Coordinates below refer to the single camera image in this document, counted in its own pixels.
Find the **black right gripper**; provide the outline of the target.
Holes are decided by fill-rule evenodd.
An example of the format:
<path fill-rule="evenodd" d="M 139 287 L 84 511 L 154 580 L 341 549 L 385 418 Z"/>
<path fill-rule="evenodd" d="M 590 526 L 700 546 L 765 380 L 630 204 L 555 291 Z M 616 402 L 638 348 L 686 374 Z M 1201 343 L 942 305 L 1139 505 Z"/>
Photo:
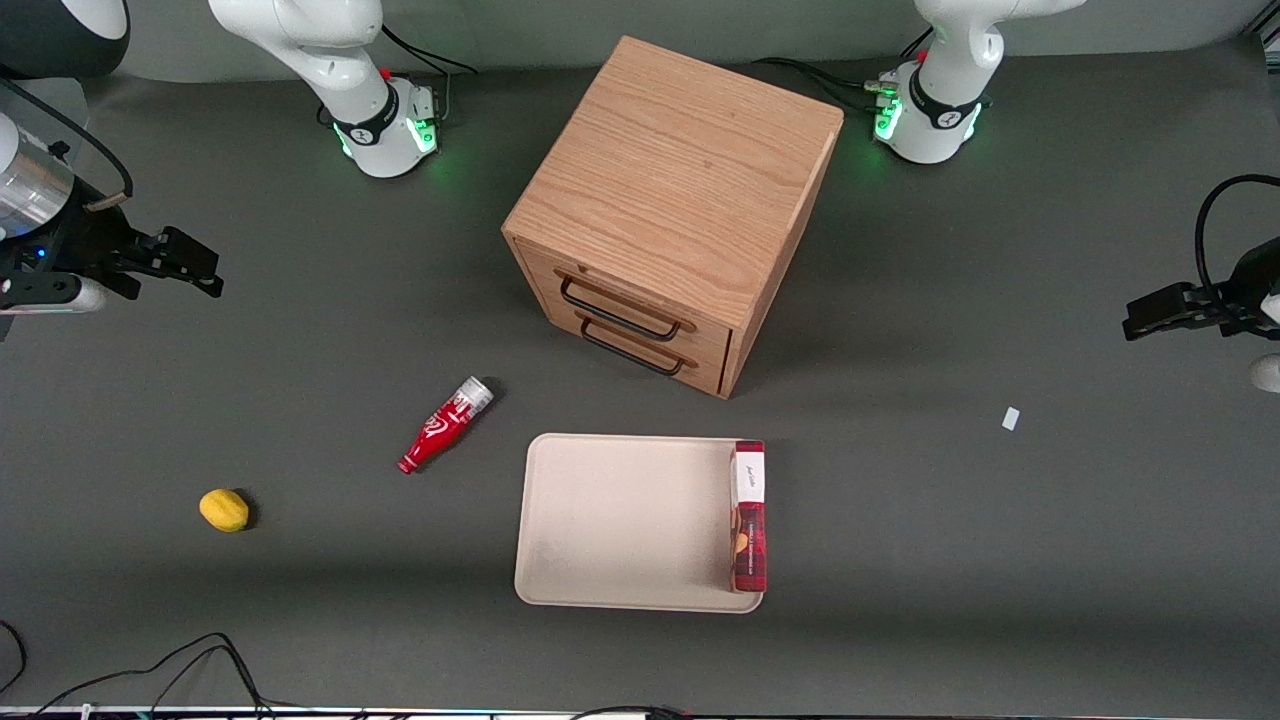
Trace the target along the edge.
<path fill-rule="evenodd" d="M 84 209 L 102 199 L 97 190 L 73 188 L 47 223 L 3 241 L 4 301 L 69 301 L 72 291 L 87 290 L 91 281 L 136 300 L 141 283 L 127 272 L 186 282 L 221 297 L 218 252 L 172 225 L 141 234 L 119 208 Z"/>

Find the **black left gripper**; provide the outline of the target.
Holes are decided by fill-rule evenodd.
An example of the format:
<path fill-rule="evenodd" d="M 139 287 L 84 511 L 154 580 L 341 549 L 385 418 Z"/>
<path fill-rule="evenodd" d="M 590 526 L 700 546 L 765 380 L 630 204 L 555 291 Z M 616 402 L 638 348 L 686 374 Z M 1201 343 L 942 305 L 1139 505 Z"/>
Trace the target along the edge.
<path fill-rule="evenodd" d="M 1265 310 L 1263 302 L 1277 291 L 1279 238 L 1271 238 L 1245 252 L 1226 281 L 1213 282 L 1219 302 L 1189 282 L 1178 282 L 1156 290 L 1126 305 L 1123 333 L 1126 341 L 1175 329 L 1217 327 L 1222 337 L 1248 333 L 1257 337 L 1279 337 L 1279 324 Z"/>

